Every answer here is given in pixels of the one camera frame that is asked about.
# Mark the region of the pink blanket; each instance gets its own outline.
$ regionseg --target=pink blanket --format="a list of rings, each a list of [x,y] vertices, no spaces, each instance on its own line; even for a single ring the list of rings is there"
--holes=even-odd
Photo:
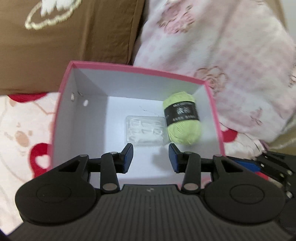
[[[296,108],[294,42],[259,0],[149,0],[134,65],[210,83],[220,122],[272,142]]]

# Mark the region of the yellow-green yarn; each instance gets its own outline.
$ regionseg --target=yellow-green yarn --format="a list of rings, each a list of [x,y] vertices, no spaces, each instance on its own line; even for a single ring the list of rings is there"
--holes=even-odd
[[[195,99],[192,95],[182,91],[168,97],[163,102],[163,108],[165,109],[170,105],[181,101],[195,102]],[[170,140],[174,143],[192,145],[201,135],[201,123],[198,120],[182,120],[173,123],[168,126],[168,135]]]

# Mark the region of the clear plastic package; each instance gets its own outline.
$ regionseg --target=clear plastic package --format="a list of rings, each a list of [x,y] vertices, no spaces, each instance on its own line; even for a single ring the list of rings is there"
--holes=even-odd
[[[126,139],[137,146],[161,146],[169,142],[164,117],[127,116]]]

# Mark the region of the embroidered design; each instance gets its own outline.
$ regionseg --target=embroidered design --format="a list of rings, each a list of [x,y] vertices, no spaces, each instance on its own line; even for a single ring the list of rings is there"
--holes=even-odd
[[[261,116],[262,116],[262,108],[252,111],[250,117],[252,119],[253,124],[256,123],[258,126],[261,126],[262,125],[262,122],[260,121]]]
[[[161,14],[161,19],[157,22],[158,26],[167,34],[188,32],[191,24],[195,22],[190,13],[192,7],[192,4],[186,4],[185,1],[173,3]]]
[[[54,1],[54,7],[57,8],[58,11],[62,11],[62,10],[67,10],[65,13],[61,14],[61,15],[56,15],[54,18],[52,19],[45,19],[44,21],[40,22],[40,23],[35,23],[32,22],[32,17],[33,15],[39,10],[43,8],[43,2],[46,2],[44,0],[40,1],[39,3],[37,3],[35,5],[35,7],[33,7],[33,9],[30,11],[29,15],[27,16],[27,19],[25,21],[25,27],[26,29],[35,29],[35,30],[40,30],[43,29],[46,26],[53,26],[56,25],[58,23],[64,22],[66,21],[69,17],[71,17],[71,15],[73,14],[74,10],[77,9],[82,0],[76,0],[73,3],[71,3],[69,6],[65,5],[63,3],[57,3],[57,1]],[[48,12],[48,11],[42,11],[41,16],[43,17],[45,14],[44,12]]]
[[[292,88],[294,85],[296,85],[296,76],[291,74],[290,75],[289,87]]]
[[[207,81],[213,90],[214,96],[225,88],[225,84],[229,79],[218,66],[212,67],[211,69],[198,69],[195,72],[194,77]]]

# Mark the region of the black label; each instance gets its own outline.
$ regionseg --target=black label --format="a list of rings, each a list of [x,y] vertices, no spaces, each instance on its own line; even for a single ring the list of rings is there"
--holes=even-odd
[[[195,103],[192,101],[181,101],[174,103],[165,109],[167,126],[185,120],[199,120]]]

